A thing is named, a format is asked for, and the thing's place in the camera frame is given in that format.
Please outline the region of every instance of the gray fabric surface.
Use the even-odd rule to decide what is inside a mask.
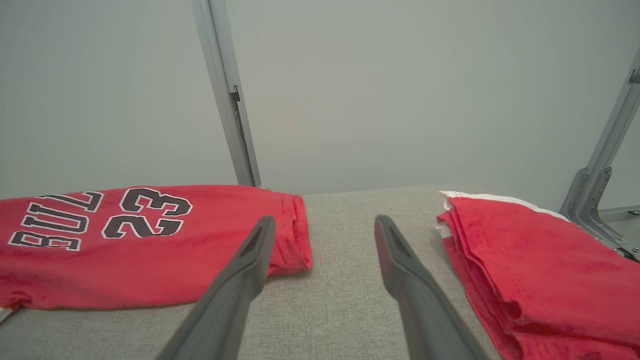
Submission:
[[[374,217],[391,216],[490,359],[500,359],[451,270],[434,186],[305,196],[309,274],[270,278],[252,302],[240,359],[408,359],[399,310],[385,291]],[[193,305],[123,311],[22,309],[0,324],[3,359],[150,359]]]

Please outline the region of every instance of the red fabric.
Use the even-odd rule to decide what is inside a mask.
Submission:
[[[505,360],[638,358],[640,264],[525,206],[449,200],[445,249]]]
[[[94,211],[68,201],[89,204],[96,194],[103,196]],[[265,215],[276,220],[269,274],[312,266],[298,195],[207,185],[67,196],[0,200],[0,307],[114,309],[197,301]],[[134,218],[117,215],[135,216],[137,231],[127,222],[118,231],[119,220]],[[64,231],[51,228],[60,225]]]

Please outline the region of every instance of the metal bracket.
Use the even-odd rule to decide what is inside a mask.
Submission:
[[[582,230],[591,235],[594,239],[598,240],[601,243],[604,243],[605,246],[610,249],[616,249],[618,246],[613,241],[609,241],[607,238],[603,238],[600,233],[590,228],[585,224],[580,217],[578,216],[577,211],[577,202],[580,197],[580,193],[587,182],[587,178],[589,177],[589,168],[584,167],[578,171],[571,183],[571,188],[569,188],[569,192],[567,193],[566,199],[564,200],[564,204],[560,209],[560,214],[566,216],[571,222],[578,225]]]
[[[579,214],[579,218],[607,239],[615,241],[616,243],[626,243],[624,237],[602,221],[600,214],[598,213],[598,204],[600,203],[600,199],[602,198],[602,194],[604,193],[604,189],[610,178],[611,167],[603,168],[598,174],[598,178],[589,193],[587,201],[584,203],[584,207]]]
[[[580,212],[578,218],[581,224],[587,225],[603,238],[613,242],[615,247],[626,258],[632,258],[640,262],[640,257],[637,254],[636,247],[630,244],[621,234],[612,229],[607,223],[605,223],[598,213],[598,204],[604,193],[604,189],[611,178],[611,167],[603,168],[598,173],[598,178],[593,185],[587,201],[584,203],[584,207]]]
[[[640,84],[640,74],[638,74],[636,70],[634,70],[633,73],[631,74],[631,77],[629,78],[629,83]]]
[[[583,167],[578,171],[571,183],[571,187],[569,188],[569,192],[566,194],[566,199],[564,200],[564,204],[560,209],[560,214],[566,216],[569,220],[571,220],[574,224],[580,226],[580,219],[578,218],[578,211],[576,209],[578,197],[584,184],[587,182],[587,178],[589,177],[589,168]]]
[[[234,102],[239,102],[240,101],[240,93],[236,92],[232,92],[231,93],[231,100],[233,100]]]

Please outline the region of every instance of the black lettering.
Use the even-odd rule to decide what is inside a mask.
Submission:
[[[64,247],[69,251],[80,250],[80,239],[66,238],[64,236],[47,236],[29,231],[16,231],[9,245],[29,247]]]
[[[124,224],[131,225],[133,232],[139,238],[146,238],[147,236],[168,236],[177,233],[182,226],[182,220],[170,220],[161,218],[158,220],[156,228],[161,230],[158,233],[154,233],[151,229],[151,225],[147,221],[147,218],[138,215],[117,215],[109,219],[109,222],[104,226],[102,235],[107,239],[120,239],[125,236],[125,232],[122,230]]]
[[[59,224],[56,222],[43,221],[43,220],[39,220],[37,216],[32,217],[32,216],[26,215],[24,219],[22,219],[22,225],[26,227],[42,227],[44,229],[52,229],[57,231],[65,231],[67,233],[82,234],[86,231],[86,227],[89,224],[88,217],[67,213],[65,211],[50,209],[50,208],[47,208],[46,206],[42,206],[35,202],[32,202],[31,204],[29,204],[29,208],[27,209],[27,212],[34,215],[43,214],[43,215],[49,215],[50,217],[71,220],[77,223],[77,225],[69,226],[65,224]]]
[[[159,191],[147,188],[128,189],[120,202],[120,207],[124,211],[139,213],[144,208],[138,204],[138,200],[141,197],[151,200],[148,206],[153,209],[163,209],[166,205],[174,205],[173,210],[166,209],[164,211],[163,216],[165,217],[179,217],[188,214],[192,207],[187,199],[162,194]]]
[[[84,192],[83,194],[88,196],[88,201],[82,201],[80,199],[76,199],[66,195],[44,195],[38,197],[41,199],[55,199],[58,201],[66,202],[67,204],[78,206],[85,209],[86,211],[91,211],[92,213],[96,212],[96,210],[98,210],[98,207],[100,206],[100,201],[102,201],[104,194],[99,192]]]

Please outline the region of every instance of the red basketball jersey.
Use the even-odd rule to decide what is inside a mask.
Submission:
[[[0,200],[0,307],[197,301],[266,215],[276,220],[269,274],[311,269],[298,195],[249,186],[140,186]]]

